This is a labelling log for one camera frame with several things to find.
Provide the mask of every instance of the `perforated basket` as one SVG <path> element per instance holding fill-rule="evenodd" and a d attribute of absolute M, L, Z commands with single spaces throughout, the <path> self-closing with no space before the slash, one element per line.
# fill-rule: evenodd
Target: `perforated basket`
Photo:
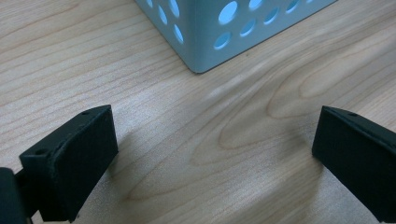
<path fill-rule="evenodd" d="M 135 0 L 185 64 L 203 73 L 336 0 Z"/>

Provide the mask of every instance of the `table surface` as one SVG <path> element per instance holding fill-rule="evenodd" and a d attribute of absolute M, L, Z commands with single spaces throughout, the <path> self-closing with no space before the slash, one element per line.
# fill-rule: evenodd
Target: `table surface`
<path fill-rule="evenodd" d="M 338 1 L 197 76 L 134 0 L 1 1 L 0 165 L 112 105 L 120 153 L 75 223 L 377 223 L 311 147 L 322 105 L 396 131 L 395 23 Z"/>

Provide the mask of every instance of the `circular hole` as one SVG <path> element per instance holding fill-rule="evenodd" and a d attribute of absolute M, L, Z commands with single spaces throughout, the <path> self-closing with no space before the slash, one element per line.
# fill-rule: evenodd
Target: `circular hole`
<path fill-rule="evenodd" d="M 247 36 L 248 34 L 250 34 L 253 31 L 255 25 L 256 25 L 256 20 L 255 19 L 249 21 L 244 26 L 244 28 L 242 28 L 241 36 Z"/>
<path fill-rule="evenodd" d="M 146 0 L 146 2 L 148 3 L 149 7 L 152 7 L 152 0 Z"/>
<path fill-rule="evenodd" d="M 177 5 L 176 0 L 169 0 L 169 6 L 170 6 L 171 11 L 173 12 L 173 14 L 176 17 L 179 17 L 180 16 L 180 11 L 178 10 L 178 5 Z"/>
<path fill-rule="evenodd" d="M 163 21 L 163 24 L 168 24 L 168 19 L 166 19 L 165 12 L 163 11 L 163 8 L 158 6 L 158 13 L 160 14 L 160 18 Z"/>
<path fill-rule="evenodd" d="M 294 11 L 294 9 L 297 8 L 299 3 L 300 3 L 300 0 L 291 1 L 289 6 L 286 8 L 286 13 L 291 13 L 292 11 Z"/>
<path fill-rule="evenodd" d="M 261 5 L 262 5 L 262 0 L 250 0 L 248 7 L 250 8 L 250 10 L 254 10 L 260 7 Z"/>
<path fill-rule="evenodd" d="M 48 152 L 49 150 L 47 148 L 40 148 L 39 150 L 37 150 L 35 152 L 35 155 L 39 156 L 39 155 L 44 155 Z"/>
<path fill-rule="evenodd" d="M 235 1 L 227 4 L 225 8 L 219 14 L 220 24 L 226 24 L 230 22 L 235 16 L 235 12 L 238 9 L 238 4 Z"/>
<path fill-rule="evenodd" d="M 178 29 L 178 26 L 176 25 L 174 26 L 174 33 L 178 42 L 180 44 L 183 44 L 184 43 L 183 35 L 181 34 L 180 29 Z"/>
<path fill-rule="evenodd" d="M 276 19 L 277 13 L 279 12 L 279 7 L 274 8 L 264 20 L 264 24 L 268 25 Z"/>
<path fill-rule="evenodd" d="M 219 38 L 215 42 L 215 46 L 214 46 L 215 49 L 224 48 L 230 42 L 230 39 L 231 39 L 230 32 L 222 34 L 221 36 L 219 36 Z"/>

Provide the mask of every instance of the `wood grain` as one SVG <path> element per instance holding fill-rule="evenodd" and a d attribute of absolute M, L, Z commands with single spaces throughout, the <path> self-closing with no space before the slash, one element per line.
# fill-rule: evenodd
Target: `wood grain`
<path fill-rule="evenodd" d="M 1 166 L 113 106 L 120 154 L 76 223 L 377 223 L 311 147 L 322 105 L 396 131 L 396 1 L 338 1 L 200 76 L 133 0 L 5 0 L 0 31 Z"/>

